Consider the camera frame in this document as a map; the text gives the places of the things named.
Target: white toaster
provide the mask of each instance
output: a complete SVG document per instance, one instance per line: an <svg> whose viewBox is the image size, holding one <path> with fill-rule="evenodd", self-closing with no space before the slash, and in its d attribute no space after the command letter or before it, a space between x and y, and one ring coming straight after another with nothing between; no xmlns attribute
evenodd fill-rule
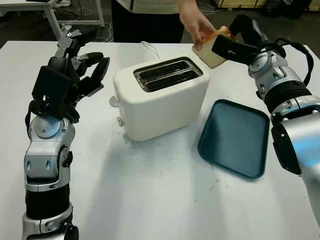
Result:
<svg viewBox="0 0 320 240"><path fill-rule="evenodd" d="M210 76L194 56L149 61L113 77L118 121L134 141L144 141L192 123L199 115Z"/></svg>

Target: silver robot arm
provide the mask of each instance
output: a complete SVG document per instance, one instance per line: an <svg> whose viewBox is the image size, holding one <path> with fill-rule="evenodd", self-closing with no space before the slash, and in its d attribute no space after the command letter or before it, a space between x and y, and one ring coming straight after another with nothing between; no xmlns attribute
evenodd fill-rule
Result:
<svg viewBox="0 0 320 240"><path fill-rule="evenodd" d="M306 91L287 61L274 51L259 54L248 73L272 110L273 146L280 164L301 176L320 226L320 98ZM283 94L288 99L282 102Z"/></svg>
<svg viewBox="0 0 320 240"><path fill-rule="evenodd" d="M219 35L212 51L248 65L248 74L257 87L256 94L271 114L271 133L278 160L284 169L304 181L320 226L320 98L306 88L313 58L303 45L279 39L306 55L308 73L302 81L288 66L283 45L279 41L268 41L254 19L238 15L229 30L234 36L241 33L245 44Z"/></svg>
<svg viewBox="0 0 320 240"><path fill-rule="evenodd" d="M30 145L24 156L22 240L79 239L69 198L73 124L80 118L75 107L103 87L101 80L110 61L100 52L77 56L80 47L95 36L92 28L65 32L55 56L41 67L35 82L25 118ZM96 63L91 77L80 79ZM30 123L31 113L36 117Z"/></svg>

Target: black pants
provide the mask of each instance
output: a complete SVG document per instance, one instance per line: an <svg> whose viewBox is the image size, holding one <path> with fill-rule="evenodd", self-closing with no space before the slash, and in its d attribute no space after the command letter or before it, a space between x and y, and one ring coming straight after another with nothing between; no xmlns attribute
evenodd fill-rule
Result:
<svg viewBox="0 0 320 240"><path fill-rule="evenodd" d="M179 14L132 13L111 2L113 39L118 43L180 43L184 26Z"/></svg>

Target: human hand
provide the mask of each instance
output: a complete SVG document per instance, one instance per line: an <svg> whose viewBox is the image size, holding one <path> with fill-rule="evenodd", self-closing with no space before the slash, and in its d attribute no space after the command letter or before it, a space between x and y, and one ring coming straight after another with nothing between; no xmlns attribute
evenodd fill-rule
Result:
<svg viewBox="0 0 320 240"><path fill-rule="evenodd" d="M215 34L215 27L199 10L196 0L179 0L180 21L191 34L197 51L201 50L202 40Z"/></svg>

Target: table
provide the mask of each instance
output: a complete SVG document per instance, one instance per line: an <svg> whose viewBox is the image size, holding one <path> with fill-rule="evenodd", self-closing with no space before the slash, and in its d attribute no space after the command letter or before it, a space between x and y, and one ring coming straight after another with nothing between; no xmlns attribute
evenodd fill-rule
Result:
<svg viewBox="0 0 320 240"><path fill-rule="evenodd" d="M58 0L51 0L49 2L37 2L37 1L26 1L26 0L1 0L0 1L0 12L9 11L44 11L45 15L50 23L52 31L58 40L62 34L60 24L81 24L81 25L100 25L105 26L104 17L101 9L100 0L95 0L97 6L97 12L99 20L61 20L58 21L53 11L53 6Z"/></svg>
<svg viewBox="0 0 320 240"><path fill-rule="evenodd" d="M193 54L191 44L155 44L160 57ZM56 42L8 41L0 49L0 239L19 239L25 212L24 124L40 66ZM304 78L304 56L287 47L287 60ZM109 105L112 77L151 59L137 43L89 43L79 54L111 57L104 88L78 104L72 143L73 223L81 239L318 240L319 228L303 181L281 168L269 135L265 174L246 180L201 159L197 143L209 111L228 99L267 113L247 67L227 61L212 80L196 122L144 142L126 137ZM309 89L320 96L320 60Z"/></svg>

